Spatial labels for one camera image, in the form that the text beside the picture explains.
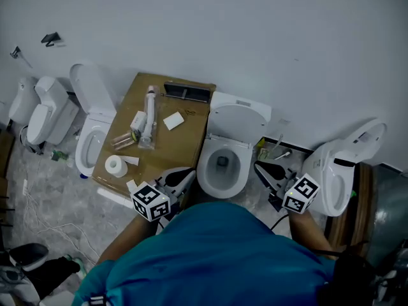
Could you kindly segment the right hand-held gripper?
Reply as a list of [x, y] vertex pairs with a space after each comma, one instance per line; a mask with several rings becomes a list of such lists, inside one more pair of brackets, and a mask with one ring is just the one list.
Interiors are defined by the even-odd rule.
[[[255, 162], [254, 171], [263, 185], [270, 190], [268, 201], [278, 212], [285, 208], [303, 214], [320, 191], [320, 185], [310, 175], [299, 176], [297, 172], [289, 168], [284, 169], [279, 164]], [[266, 175], [276, 181], [286, 180], [276, 190]]]

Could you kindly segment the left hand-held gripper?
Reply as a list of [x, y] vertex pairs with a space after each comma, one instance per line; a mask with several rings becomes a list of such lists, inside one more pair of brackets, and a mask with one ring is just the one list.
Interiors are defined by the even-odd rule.
[[171, 214], [171, 207], [179, 202], [196, 176], [194, 168], [178, 167], [165, 170], [158, 180], [129, 183], [129, 193], [134, 209], [149, 222]]

